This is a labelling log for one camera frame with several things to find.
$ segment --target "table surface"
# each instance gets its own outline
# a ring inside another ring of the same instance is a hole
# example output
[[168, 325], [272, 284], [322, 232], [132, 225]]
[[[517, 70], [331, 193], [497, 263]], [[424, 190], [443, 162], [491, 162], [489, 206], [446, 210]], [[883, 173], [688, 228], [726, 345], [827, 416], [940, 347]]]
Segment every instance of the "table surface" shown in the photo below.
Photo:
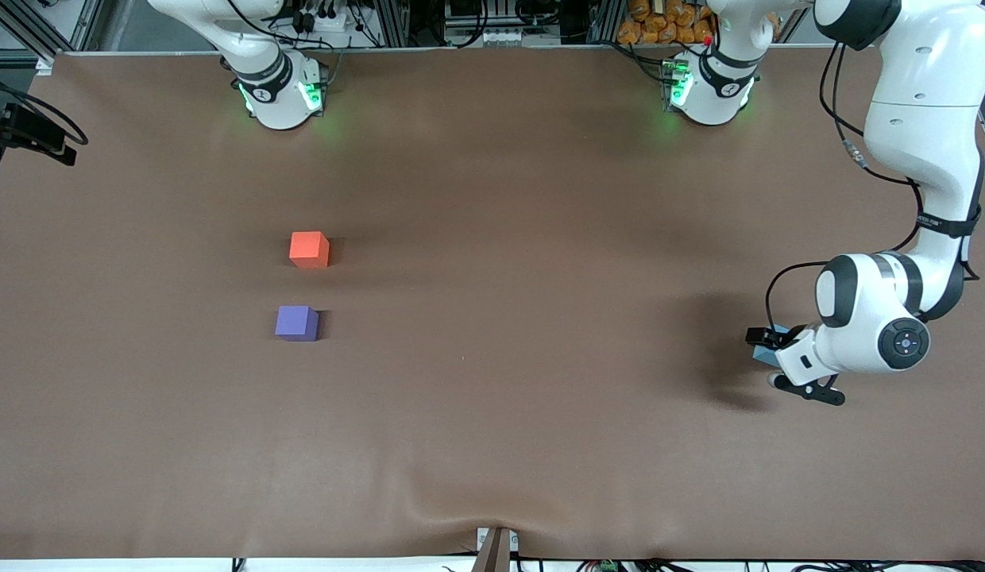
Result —
[[[490, 524], [550, 558], [985, 558], [985, 281], [840, 408], [742, 341], [784, 265], [914, 218], [842, 152], [825, 57], [773, 50], [706, 128], [609, 50], [353, 54], [289, 133], [215, 57], [60, 57], [34, 93], [92, 144], [0, 171], [0, 558], [456, 553]], [[879, 65], [848, 56], [846, 117]], [[286, 260], [312, 229], [328, 269]], [[275, 339], [283, 304], [325, 338]]]

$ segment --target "light blue block held by gripper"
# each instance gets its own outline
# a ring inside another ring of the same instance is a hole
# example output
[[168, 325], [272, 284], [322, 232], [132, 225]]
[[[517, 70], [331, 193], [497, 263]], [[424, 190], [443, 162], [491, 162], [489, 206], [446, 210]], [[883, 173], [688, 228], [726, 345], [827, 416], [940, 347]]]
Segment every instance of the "light blue block held by gripper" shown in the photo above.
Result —
[[[784, 334], [788, 332], [788, 328], [782, 328], [778, 323], [775, 324], [776, 332]], [[764, 346], [754, 346], [754, 359], [760, 361], [761, 363], [766, 363], [766, 365], [771, 365], [772, 367], [779, 367], [777, 359], [775, 359], [775, 352]]]

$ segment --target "cable connector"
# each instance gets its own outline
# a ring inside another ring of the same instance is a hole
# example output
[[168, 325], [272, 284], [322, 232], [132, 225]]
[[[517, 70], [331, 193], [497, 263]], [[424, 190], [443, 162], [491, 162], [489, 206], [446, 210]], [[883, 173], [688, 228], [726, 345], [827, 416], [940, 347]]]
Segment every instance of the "cable connector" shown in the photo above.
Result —
[[859, 149], [856, 148], [856, 145], [852, 144], [852, 141], [842, 140], [842, 146], [845, 147], [845, 152], [849, 153], [849, 158], [854, 160], [860, 169], [867, 169], [867, 158], [863, 156], [863, 153], [859, 152]]

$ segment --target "blue block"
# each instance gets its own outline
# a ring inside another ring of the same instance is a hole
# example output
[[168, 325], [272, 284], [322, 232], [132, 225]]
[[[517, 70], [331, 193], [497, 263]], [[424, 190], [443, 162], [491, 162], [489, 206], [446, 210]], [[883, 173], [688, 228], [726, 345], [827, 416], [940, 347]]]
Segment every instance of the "blue block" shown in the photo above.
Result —
[[289, 342], [314, 342], [319, 314], [310, 307], [280, 307], [274, 334]]
[[[788, 328], [782, 328], [778, 323], [775, 324], [776, 332], [784, 334], [788, 332]], [[754, 359], [760, 361], [761, 363], [767, 363], [772, 367], [779, 367], [777, 359], [775, 359], [775, 352], [762, 346], [754, 346]]]

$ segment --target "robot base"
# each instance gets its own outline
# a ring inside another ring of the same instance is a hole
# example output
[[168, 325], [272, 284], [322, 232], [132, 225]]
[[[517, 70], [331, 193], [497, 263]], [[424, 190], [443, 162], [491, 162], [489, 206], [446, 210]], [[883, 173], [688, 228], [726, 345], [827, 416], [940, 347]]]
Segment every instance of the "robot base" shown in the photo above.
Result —
[[715, 88], [704, 80], [700, 57], [684, 51], [675, 60], [686, 62], [686, 68], [691, 71], [684, 72], [684, 83], [681, 86], [663, 87], [662, 95], [670, 108], [680, 110], [686, 117], [703, 126], [721, 126], [732, 120], [747, 105], [751, 87], [754, 87], [753, 79], [733, 97], [721, 98], [715, 93]]
[[249, 116], [256, 117], [264, 127], [292, 129], [301, 126], [311, 116], [322, 116], [326, 104], [326, 81], [329, 68], [297, 51], [284, 52], [292, 58], [292, 79], [281, 88], [273, 102], [260, 102], [245, 95]]

